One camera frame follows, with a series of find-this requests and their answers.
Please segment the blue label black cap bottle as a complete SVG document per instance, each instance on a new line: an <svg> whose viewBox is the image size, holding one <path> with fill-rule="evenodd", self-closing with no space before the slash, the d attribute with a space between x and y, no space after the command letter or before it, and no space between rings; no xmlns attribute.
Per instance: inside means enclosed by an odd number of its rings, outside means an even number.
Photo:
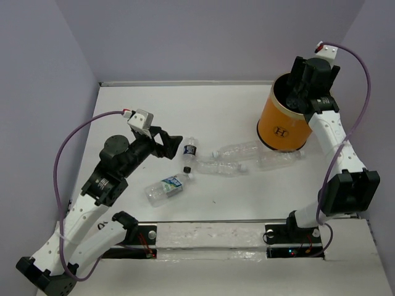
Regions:
<svg viewBox="0 0 395 296"><path fill-rule="evenodd" d="M197 161L197 148L198 140L194 137L189 137L185 140L183 145L182 162L183 172L186 174L191 173Z"/></svg>

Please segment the green label clear bottle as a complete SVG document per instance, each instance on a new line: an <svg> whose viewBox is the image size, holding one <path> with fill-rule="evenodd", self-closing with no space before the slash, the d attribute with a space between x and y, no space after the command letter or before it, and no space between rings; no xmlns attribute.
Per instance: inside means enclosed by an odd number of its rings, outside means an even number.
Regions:
<svg viewBox="0 0 395 296"><path fill-rule="evenodd" d="M159 207L183 192L193 179L194 176L191 173L179 173L146 187L144 193L151 206Z"/></svg>

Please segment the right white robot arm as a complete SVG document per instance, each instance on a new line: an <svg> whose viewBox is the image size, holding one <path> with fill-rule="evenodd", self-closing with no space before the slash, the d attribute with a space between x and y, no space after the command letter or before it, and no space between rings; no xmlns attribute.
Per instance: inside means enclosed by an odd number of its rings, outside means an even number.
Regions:
<svg viewBox="0 0 395 296"><path fill-rule="evenodd" d="M289 215L284 234L292 242L301 240L306 229L336 216L366 211L380 183L378 172L358 158L330 94L339 70L319 57L297 57L286 82L290 88L287 106L304 116L328 164L317 201Z"/></svg>

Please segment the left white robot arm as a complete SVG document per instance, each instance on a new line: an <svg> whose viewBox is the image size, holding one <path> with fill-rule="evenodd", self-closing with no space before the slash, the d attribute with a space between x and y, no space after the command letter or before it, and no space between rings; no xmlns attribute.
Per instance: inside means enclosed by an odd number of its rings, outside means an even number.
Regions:
<svg viewBox="0 0 395 296"><path fill-rule="evenodd" d="M89 265L111 247L136 238L138 221L121 211L99 232L86 238L97 220L113 206L128 186L127 178L150 156L173 159L182 136L171 136L159 126L135 140L109 137L100 161L81 189L76 202L47 242L32 256L22 257L16 268L45 295L68 295Z"/></svg>

